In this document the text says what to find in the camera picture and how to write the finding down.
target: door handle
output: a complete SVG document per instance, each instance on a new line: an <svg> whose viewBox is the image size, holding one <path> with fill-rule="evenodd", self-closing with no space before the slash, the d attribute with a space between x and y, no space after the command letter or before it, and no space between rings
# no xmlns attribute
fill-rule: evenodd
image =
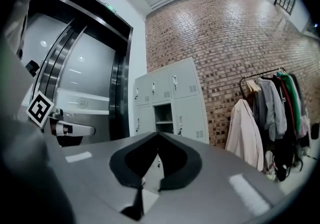
<svg viewBox="0 0 320 224"><path fill-rule="evenodd" d="M183 120L182 120L182 115L179 116L179 132L178 135L182 136L182 127L183 127Z"/></svg>
<svg viewBox="0 0 320 224"><path fill-rule="evenodd" d="M177 76L174 75L174 76L172 77L172 80L173 80L174 89L177 90L177 87L178 87Z"/></svg>
<svg viewBox="0 0 320 224"><path fill-rule="evenodd" d="M136 124L137 124L137 127L136 127L135 131L137 132L139 130L139 128L140 128L140 120L139 120L139 118L136 119Z"/></svg>
<svg viewBox="0 0 320 224"><path fill-rule="evenodd" d="M138 96L139 96L139 89L137 88L137 89L135 90L135 97L134 97L134 99L136 100L136 99L138 98Z"/></svg>
<svg viewBox="0 0 320 224"><path fill-rule="evenodd" d="M156 83L152 82L152 93L155 94L156 91Z"/></svg>
<svg viewBox="0 0 320 224"><path fill-rule="evenodd" d="M55 125L55 132L57 136L82 137L94 135L96 128L72 122L58 121Z"/></svg>

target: ceiling light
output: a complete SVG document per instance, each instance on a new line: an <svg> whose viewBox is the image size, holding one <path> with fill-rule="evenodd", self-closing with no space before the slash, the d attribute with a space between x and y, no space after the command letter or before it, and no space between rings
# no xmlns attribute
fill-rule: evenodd
<svg viewBox="0 0 320 224"><path fill-rule="evenodd" d="M42 45L43 47L47 47L47 43L45 41L40 41L40 45Z"/></svg>

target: red brick wall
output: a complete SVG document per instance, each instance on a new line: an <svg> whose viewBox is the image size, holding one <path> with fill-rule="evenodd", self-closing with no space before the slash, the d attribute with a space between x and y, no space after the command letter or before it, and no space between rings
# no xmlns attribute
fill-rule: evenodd
<svg viewBox="0 0 320 224"><path fill-rule="evenodd" d="M177 0L146 19L147 70L192 57L210 143L224 147L242 76L295 73L311 122L320 121L320 47L267 0Z"/></svg>

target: green jacket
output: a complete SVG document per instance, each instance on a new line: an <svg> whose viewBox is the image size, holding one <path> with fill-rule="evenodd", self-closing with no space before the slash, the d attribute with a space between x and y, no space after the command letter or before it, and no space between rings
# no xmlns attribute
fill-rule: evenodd
<svg viewBox="0 0 320 224"><path fill-rule="evenodd" d="M286 73L278 72L276 76L281 78L285 87L288 90L289 97L292 99L291 105L292 105L292 111L293 111L295 130L296 132L299 132L301 116L300 116L300 111L298 107L298 95L296 94L292 80L289 77L289 75Z"/></svg>

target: white locker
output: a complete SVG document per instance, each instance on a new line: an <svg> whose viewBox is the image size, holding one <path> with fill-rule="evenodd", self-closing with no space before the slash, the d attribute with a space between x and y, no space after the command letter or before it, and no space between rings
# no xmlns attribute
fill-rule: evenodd
<svg viewBox="0 0 320 224"><path fill-rule="evenodd" d="M151 76L146 74L141 76L135 80L135 105L147 105L152 102L151 94L152 94L152 82Z"/></svg>
<svg viewBox="0 0 320 224"><path fill-rule="evenodd" d="M165 102L171 99L171 84L167 68L151 74L152 103Z"/></svg>
<svg viewBox="0 0 320 224"><path fill-rule="evenodd" d="M175 101L178 131L183 137L205 142L206 126L200 97L187 97Z"/></svg>
<svg viewBox="0 0 320 224"><path fill-rule="evenodd" d="M135 120L136 134L155 132L155 114L153 106L137 107L137 117Z"/></svg>
<svg viewBox="0 0 320 224"><path fill-rule="evenodd" d="M170 65L168 70L175 99L199 95L194 68L189 59Z"/></svg>

